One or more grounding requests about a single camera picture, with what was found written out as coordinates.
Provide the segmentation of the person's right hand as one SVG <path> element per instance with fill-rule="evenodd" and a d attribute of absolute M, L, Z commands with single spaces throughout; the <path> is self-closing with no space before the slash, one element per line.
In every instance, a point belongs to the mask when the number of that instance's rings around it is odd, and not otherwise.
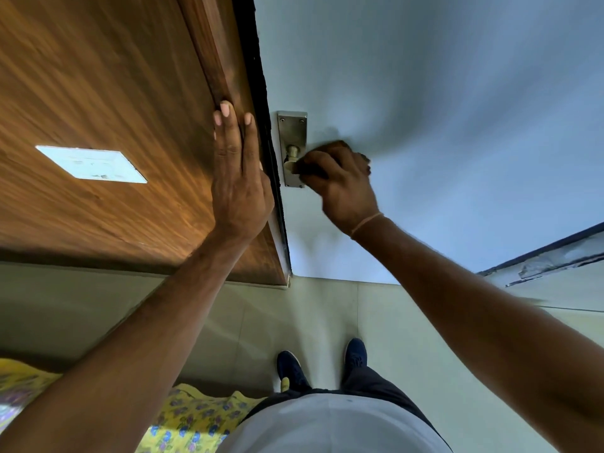
<path fill-rule="evenodd" d="M 336 197 L 321 197 L 322 210 L 344 234 L 361 220 L 380 212 L 370 184 L 370 161 L 344 141 L 334 141 L 305 154 L 306 162 L 318 164 L 335 181 Z"/>

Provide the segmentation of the person's left hand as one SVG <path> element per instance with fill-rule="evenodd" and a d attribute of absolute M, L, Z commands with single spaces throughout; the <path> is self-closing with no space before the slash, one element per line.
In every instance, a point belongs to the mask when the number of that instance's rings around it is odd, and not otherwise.
<path fill-rule="evenodd" d="M 243 115 L 243 129 L 240 128 L 242 166 L 229 167 L 219 156 L 219 111 L 220 104 L 213 113 L 215 229 L 229 238 L 249 244 L 267 224 L 274 209 L 274 198 L 264 198 L 259 190 L 260 142 L 254 116 L 251 113 Z"/>

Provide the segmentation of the metal door handle lever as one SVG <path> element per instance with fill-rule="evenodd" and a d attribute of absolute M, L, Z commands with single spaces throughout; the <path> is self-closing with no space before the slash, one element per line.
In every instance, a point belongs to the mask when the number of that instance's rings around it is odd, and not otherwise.
<path fill-rule="evenodd" d="M 328 174 L 318 164 L 306 162 L 302 157 L 302 151 L 295 145 L 289 145 L 286 149 L 284 161 L 284 172 L 296 176 L 316 176 L 327 179 Z"/>

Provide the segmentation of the person's right forearm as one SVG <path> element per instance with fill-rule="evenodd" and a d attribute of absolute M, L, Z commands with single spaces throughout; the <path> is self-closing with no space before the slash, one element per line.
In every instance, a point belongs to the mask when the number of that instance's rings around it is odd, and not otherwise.
<path fill-rule="evenodd" d="M 465 367 L 560 453 L 604 453 L 604 348 L 381 216 L 354 241 Z"/>

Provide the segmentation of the person's left forearm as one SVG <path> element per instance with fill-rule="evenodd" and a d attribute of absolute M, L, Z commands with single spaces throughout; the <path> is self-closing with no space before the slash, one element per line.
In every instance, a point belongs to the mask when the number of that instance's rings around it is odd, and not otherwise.
<path fill-rule="evenodd" d="M 134 453 L 180 375 L 252 225 L 221 224 L 177 273 L 0 434 L 0 453 Z"/>

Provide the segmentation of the orange wrist thread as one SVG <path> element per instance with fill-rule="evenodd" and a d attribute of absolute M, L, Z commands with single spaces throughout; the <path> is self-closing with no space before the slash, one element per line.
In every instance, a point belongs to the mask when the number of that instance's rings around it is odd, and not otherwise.
<path fill-rule="evenodd" d="M 364 218 L 363 220 L 361 220 L 354 228 L 352 228 L 352 230 L 350 231 L 349 237 L 354 240 L 355 236 L 358 234 L 358 231 L 360 231 L 364 226 L 366 226 L 367 223 L 371 222 L 372 220 L 383 216 L 382 212 L 378 212 L 378 213 L 374 213 L 373 215 L 370 215 L 366 218 Z"/>

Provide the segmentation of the brown wooden panel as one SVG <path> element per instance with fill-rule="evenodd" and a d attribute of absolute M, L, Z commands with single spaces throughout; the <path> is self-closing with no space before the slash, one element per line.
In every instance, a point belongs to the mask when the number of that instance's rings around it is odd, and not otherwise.
<path fill-rule="evenodd" d="M 171 274 L 214 227 L 213 112 L 255 113 L 232 0 L 0 0 L 0 261 Z M 118 151 L 81 180 L 36 145 Z"/>

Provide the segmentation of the white door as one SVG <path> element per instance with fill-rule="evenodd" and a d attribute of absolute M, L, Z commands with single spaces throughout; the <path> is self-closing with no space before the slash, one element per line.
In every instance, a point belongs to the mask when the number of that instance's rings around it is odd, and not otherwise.
<path fill-rule="evenodd" d="M 604 222 L 604 0 L 254 0 L 268 105 L 472 272 Z"/>

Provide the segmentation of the dark blue shoe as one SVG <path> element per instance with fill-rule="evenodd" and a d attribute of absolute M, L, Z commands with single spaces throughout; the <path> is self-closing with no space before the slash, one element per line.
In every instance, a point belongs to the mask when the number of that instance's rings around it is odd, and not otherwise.
<path fill-rule="evenodd" d="M 352 338 L 345 350 L 344 350 L 344 361 L 343 361 L 343 378 L 347 376 L 355 369 L 364 368 L 368 365 L 368 356 L 366 346 L 360 338 Z"/>
<path fill-rule="evenodd" d="M 281 382 L 281 392 L 292 390 L 305 393 L 312 389 L 298 358 L 290 351 L 283 350 L 277 354 L 276 371 Z"/>

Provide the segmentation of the dark blue left shoe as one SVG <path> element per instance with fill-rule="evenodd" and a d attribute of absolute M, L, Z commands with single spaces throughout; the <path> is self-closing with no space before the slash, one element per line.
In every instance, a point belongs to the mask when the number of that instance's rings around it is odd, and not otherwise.
<path fill-rule="evenodd" d="M 281 382 L 281 392 L 292 390 L 305 393 L 312 389 L 298 358 L 290 351 L 283 350 L 277 354 L 276 371 Z"/>

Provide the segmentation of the dark trousers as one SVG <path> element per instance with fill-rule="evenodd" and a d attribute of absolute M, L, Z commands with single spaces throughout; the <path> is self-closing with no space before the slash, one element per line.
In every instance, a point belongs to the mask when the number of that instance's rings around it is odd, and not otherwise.
<path fill-rule="evenodd" d="M 347 378 L 342 378 L 341 385 L 336 390 L 312 388 L 310 391 L 305 393 L 298 393 L 296 391 L 289 390 L 283 393 L 268 396 L 266 400 L 261 402 L 246 416 L 244 421 L 262 409 L 311 394 L 343 394 L 384 400 L 410 411 L 413 415 L 419 417 L 437 432 L 433 424 L 428 420 L 424 413 L 402 390 L 397 388 L 395 384 L 380 376 L 368 365 L 364 368 L 355 369 L 347 376 Z"/>

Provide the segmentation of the white shirt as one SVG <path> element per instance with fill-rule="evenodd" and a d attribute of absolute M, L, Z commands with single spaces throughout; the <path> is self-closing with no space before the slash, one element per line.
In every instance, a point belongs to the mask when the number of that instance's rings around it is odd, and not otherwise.
<path fill-rule="evenodd" d="M 311 394 L 262 409 L 216 453 L 452 453 L 426 422 L 396 404 Z"/>

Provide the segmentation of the yellow floral bedsheet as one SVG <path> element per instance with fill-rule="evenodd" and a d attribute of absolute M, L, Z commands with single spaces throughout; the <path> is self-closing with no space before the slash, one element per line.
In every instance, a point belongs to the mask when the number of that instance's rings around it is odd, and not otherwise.
<path fill-rule="evenodd" d="M 61 374 L 0 358 L 0 434 Z M 227 397 L 203 394 L 191 385 L 174 386 L 135 453 L 215 453 L 224 439 L 264 398 L 239 391 Z"/>

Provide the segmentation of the white switch plate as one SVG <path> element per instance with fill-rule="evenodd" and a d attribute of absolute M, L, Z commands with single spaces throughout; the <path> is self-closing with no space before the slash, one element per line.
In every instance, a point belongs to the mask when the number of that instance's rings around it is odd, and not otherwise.
<path fill-rule="evenodd" d="M 147 183 L 135 166 L 118 151 L 36 145 L 57 166 L 81 180 Z"/>

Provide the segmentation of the white door frame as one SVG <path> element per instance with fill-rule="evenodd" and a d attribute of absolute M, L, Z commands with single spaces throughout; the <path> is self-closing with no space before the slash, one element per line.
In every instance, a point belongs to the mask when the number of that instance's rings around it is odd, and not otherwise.
<path fill-rule="evenodd" d="M 603 260 L 604 222 L 601 222 L 478 274 L 495 286 L 509 288 Z"/>

